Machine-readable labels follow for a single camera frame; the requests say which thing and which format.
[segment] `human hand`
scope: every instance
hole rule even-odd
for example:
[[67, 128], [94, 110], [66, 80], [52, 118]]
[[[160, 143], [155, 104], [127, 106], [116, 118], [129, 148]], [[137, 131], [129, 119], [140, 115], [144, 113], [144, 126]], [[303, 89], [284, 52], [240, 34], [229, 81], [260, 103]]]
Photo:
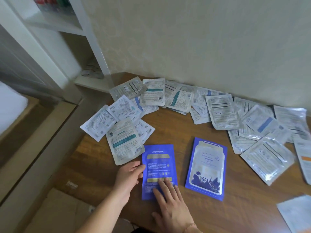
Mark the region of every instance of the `human hand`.
[[163, 195], [156, 189], [153, 193], [160, 205], [162, 216], [157, 212], [153, 212], [157, 225], [164, 233], [183, 233], [188, 228], [196, 228], [192, 216], [185, 204], [178, 186], [172, 185], [169, 179], [164, 179], [165, 182], [159, 180], [159, 185], [164, 193]]
[[129, 198], [130, 192], [138, 184], [138, 178], [142, 178], [142, 172], [146, 165], [140, 165], [140, 161], [134, 161], [122, 166], [117, 173], [113, 193], [115, 193], [120, 203], [124, 206]]

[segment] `wooden table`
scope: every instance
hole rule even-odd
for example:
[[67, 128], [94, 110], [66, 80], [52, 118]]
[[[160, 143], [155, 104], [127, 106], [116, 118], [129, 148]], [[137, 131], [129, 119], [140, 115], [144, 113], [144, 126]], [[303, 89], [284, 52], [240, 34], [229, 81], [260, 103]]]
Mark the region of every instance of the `wooden table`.
[[[134, 76], [126, 74], [123, 81]], [[174, 145], [179, 188], [201, 231], [290, 232], [276, 204], [302, 194], [311, 195], [311, 186], [304, 182], [297, 162], [269, 187], [238, 154], [234, 154], [227, 131], [215, 130], [212, 123], [194, 125], [190, 113], [184, 116], [163, 108], [145, 115], [142, 119], [155, 128], [145, 145]], [[222, 202], [184, 187], [194, 137], [228, 147], [225, 197]], [[286, 146], [294, 152], [292, 144]], [[118, 168], [107, 139], [104, 137], [96, 142], [89, 135], [85, 135], [76, 151], [57, 172], [54, 187], [97, 206], [111, 191]], [[76, 184], [76, 189], [67, 186], [68, 181]], [[142, 185], [139, 184], [131, 192], [129, 203], [124, 207], [121, 217], [138, 226], [159, 232], [151, 216], [153, 211], [160, 211], [159, 207], [156, 202], [142, 201], [141, 195]]]

